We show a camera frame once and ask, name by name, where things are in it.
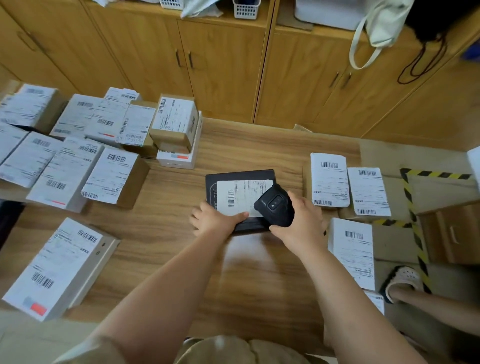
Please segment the foot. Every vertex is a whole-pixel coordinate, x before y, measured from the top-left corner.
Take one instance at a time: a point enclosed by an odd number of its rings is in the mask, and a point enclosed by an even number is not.
[[[380,288],[380,294],[385,302],[394,303],[399,300],[396,293],[404,290],[423,291],[420,274],[408,266],[397,266],[388,275],[388,278]]]

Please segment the slipper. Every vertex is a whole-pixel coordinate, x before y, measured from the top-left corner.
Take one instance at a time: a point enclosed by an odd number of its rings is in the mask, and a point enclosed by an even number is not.
[[[408,266],[396,266],[394,270],[388,275],[385,282],[382,284],[379,293],[384,297],[385,302],[394,303],[392,297],[388,294],[390,287],[396,284],[409,284],[416,291],[423,291],[423,284],[421,282],[420,274]]]

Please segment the white plastic basket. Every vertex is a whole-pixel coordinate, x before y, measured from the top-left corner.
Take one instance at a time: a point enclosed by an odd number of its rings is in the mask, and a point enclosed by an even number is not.
[[[183,10],[183,0],[160,0],[164,9]]]
[[[232,1],[233,1],[233,12],[237,19],[255,20],[257,18],[258,7],[260,6],[261,0],[258,0],[258,4],[256,5],[243,5],[243,4],[237,4],[236,0],[232,0]]]

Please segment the wooden table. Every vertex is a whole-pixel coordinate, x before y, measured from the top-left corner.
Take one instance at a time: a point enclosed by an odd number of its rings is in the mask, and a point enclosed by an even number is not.
[[[122,239],[83,303],[65,315],[100,321],[192,241],[188,216],[205,199],[206,174],[273,168],[279,184],[301,194],[302,166],[311,152],[342,154],[349,166],[360,165],[354,139],[206,119],[195,169],[148,161],[151,170],[133,210],[93,201],[82,214],[28,205],[0,252],[0,293],[60,223],[74,217]],[[189,333],[217,334],[270,340],[304,352],[322,348],[323,319],[313,284],[270,232],[235,236],[222,249]]]

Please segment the leg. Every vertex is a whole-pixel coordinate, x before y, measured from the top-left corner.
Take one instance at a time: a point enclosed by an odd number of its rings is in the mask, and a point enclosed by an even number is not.
[[[438,321],[480,336],[480,308],[449,298],[415,291],[411,287],[395,285],[388,292],[395,301],[408,303],[435,317]]]

